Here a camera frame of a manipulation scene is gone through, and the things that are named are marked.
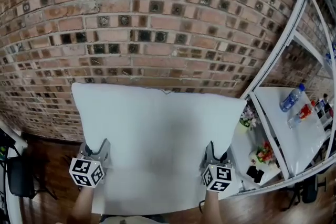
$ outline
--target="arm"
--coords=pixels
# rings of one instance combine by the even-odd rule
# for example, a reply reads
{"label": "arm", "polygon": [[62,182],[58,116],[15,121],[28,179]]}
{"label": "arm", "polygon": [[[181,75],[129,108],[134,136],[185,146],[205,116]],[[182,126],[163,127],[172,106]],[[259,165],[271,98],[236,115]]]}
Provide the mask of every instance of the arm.
{"label": "arm", "polygon": [[218,193],[207,191],[205,195],[203,214],[199,224],[222,224],[219,213]]}
{"label": "arm", "polygon": [[67,224],[90,224],[91,210],[93,201],[93,188],[83,187],[77,197],[75,206],[73,207]]}

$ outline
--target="white metal frame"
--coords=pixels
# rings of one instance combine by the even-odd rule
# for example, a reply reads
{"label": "white metal frame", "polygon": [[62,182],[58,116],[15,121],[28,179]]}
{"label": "white metal frame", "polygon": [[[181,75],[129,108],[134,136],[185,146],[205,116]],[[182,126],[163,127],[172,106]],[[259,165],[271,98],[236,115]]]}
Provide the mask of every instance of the white metal frame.
{"label": "white metal frame", "polygon": [[[326,35],[326,39],[327,39],[327,43],[328,43],[328,48],[329,48],[329,53],[330,55],[333,55],[333,49],[332,49],[332,40],[330,39],[329,33],[328,33],[328,27],[327,27],[327,23],[324,20],[321,10],[316,2],[316,0],[311,0],[317,13],[319,16],[319,19],[322,23],[322,28],[323,28],[323,32]],[[284,162],[284,159],[278,149],[278,147],[275,144],[274,139],[271,137],[270,132],[269,132],[269,126],[267,124],[267,121],[265,119],[265,116],[263,114],[262,108],[258,102],[258,100],[256,99],[253,91],[260,86],[260,84],[265,80],[266,76],[268,75],[268,73],[270,73],[272,67],[275,65],[275,63],[277,62],[277,60],[280,58],[281,53],[284,51],[285,47],[288,46],[290,44],[290,42],[292,40],[296,41],[298,44],[302,45],[304,48],[306,48],[311,54],[313,54],[316,59],[322,64],[322,66],[325,68],[325,70],[327,71],[327,73],[329,74],[329,76],[333,79],[333,83],[334,83],[334,91],[333,94],[334,96],[336,96],[336,62],[335,59],[333,57],[331,57],[331,67],[328,65],[328,63],[326,62],[326,60],[324,59],[324,57],[315,49],[315,47],[307,40],[304,38],[303,35],[301,35],[299,32],[297,32],[296,28],[298,26],[298,23],[302,17],[302,14],[306,8],[306,5],[308,3],[308,0],[297,0],[293,12],[288,20],[288,23],[283,31],[283,33],[281,34],[277,44],[275,45],[273,51],[271,52],[270,56],[268,57],[268,59],[266,60],[266,62],[264,63],[264,65],[262,66],[262,68],[260,69],[260,71],[258,72],[258,74],[255,76],[254,80],[252,81],[252,83],[248,86],[248,88],[245,90],[245,92],[241,95],[240,98],[242,99],[248,99],[249,97],[251,98],[251,100],[253,101],[256,110],[260,116],[260,120],[263,124],[263,127],[265,129],[265,132],[267,134],[267,137],[270,140],[270,144],[272,146],[272,148],[275,151],[275,156],[277,157],[277,160],[279,162],[279,166],[282,170],[282,173],[284,175],[285,180],[278,182],[276,184],[273,184],[271,186],[266,186],[266,187],[262,187],[262,188],[258,188],[258,189],[254,189],[254,190],[247,190],[247,191],[242,191],[240,193],[238,193],[236,196],[241,196],[241,195],[254,195],[254,194],[261,194],[261,193],[266,193],[272,190],[276,190],[276,189],[280,189],[286,186],[290,186],[294,183],[298,183],[326,168],[328,168],[329,166],[331,166],[332,164],[334,164],[336,162],[336,154],[330,156],[330,152],[331,152],[331,147],[332,147],[332,142],[334,140],[334,133],[335,133],[335,128],[336,128],[336,113],[334,113],[334,117],[333,117],[333,124],[332,124],[332,129],[331,129],[331,135],[330,135],[330,141],[329,141],[329,145],[328,145],[328,149],[327,149],[327,154],[325,159],[317,164],[314,167],[310,167],[308,169],[306,169],[304,172],[289,178],[288,176],[286,176],[286,171],[288,173],[286,164]],[[333,5],[331,3],[330,0],[326,0],[327,6],[329,7],[329,9],[331,9],[331,14],[334,17],[334,19],[336,18],[336,13],[335,11],[332,9]]]}

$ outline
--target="brown floor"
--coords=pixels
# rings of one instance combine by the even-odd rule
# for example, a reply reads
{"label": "brown floor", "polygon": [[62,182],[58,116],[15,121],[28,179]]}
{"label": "brown floor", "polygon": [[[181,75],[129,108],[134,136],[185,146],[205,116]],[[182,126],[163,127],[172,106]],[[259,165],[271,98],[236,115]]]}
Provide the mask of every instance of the brown floor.
{"label": "brown floor", "polygon": [[[45,169],[46,181],[59,199],[55,201],[44,193],[38,194],[33,200],[23,198],[20,205],[24,224],[65,223],[79,191],[70,178],[69,168],[63,157],[75,156],[79,147],[35,139],[29,140],[28,144],[28,151],[35,158],[50,160]],[[300,203],[286,212],[281,212],[280,208],[288,204],[291,196],[283,191],[223,200],[220,205],[224,223],[329,224],[335,202],[333,194],[336,168],[329,169],[320,179],[325,176],[328,184],[326,193],[320,189],[316,202]],[[98,223],[99,218],[98,215],[93,216],[92,223]],[[198,223],[200,212],[195,208],[168,214],[166,218],[173,224]]]}

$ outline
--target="office chair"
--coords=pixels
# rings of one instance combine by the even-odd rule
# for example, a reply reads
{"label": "office chair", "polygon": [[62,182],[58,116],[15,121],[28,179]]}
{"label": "office chair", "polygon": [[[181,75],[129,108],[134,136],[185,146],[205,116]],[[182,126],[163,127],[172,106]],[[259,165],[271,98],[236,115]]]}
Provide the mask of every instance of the office chair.
{"label": "office chair", "polygon": [[[7,158],[3,161],[5,172],[8,176],[8,186],[10,192],[19,197],[33,199],[38,192],[47,192],[52,198],[57,200],[53,194],[33,172],[33,160],[29,157],[22,157],[15,148],[15,140],[0,129],[0,145],[15,150],[17,157]],[[41,189],[35,190],[34,179],[40,184]]]}
{"label": "office chair", "polygon": [[[327,169],[321,171],[319,174],[323,174]],[[324,192],[326,192],[327,189],[327,179],[325,178],[323,182],[318,183],[317,175],[313,175],[311,177],[306,178],[304,181],[295,183],[294,187],[291,188],[283,188],[283,190],[289,190],[294,192],[294,195],[292,199],[290,200],[289,206],[286,208],[282,208],[281,211],[287,211],[293,204],[297,205],[301,202],[301,196],[302,196],[302,202],[304,204],[309,204],[311,202],[314,202],[317,198],[318,188],[324,187]]]}

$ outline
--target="bottle cap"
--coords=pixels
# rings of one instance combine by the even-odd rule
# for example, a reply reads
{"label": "bottle cap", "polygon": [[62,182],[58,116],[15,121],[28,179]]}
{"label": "bottle cap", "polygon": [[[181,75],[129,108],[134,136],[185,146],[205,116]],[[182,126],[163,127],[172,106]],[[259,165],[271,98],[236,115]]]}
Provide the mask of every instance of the bottle cap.
{"label": "bottle cap", "polygon": [[299,89],[301,90],[301,91],[304,91],[306,88],[305,88],[305,85],[303,85],[302,83],[300,83],[300,85],[299,85]]}

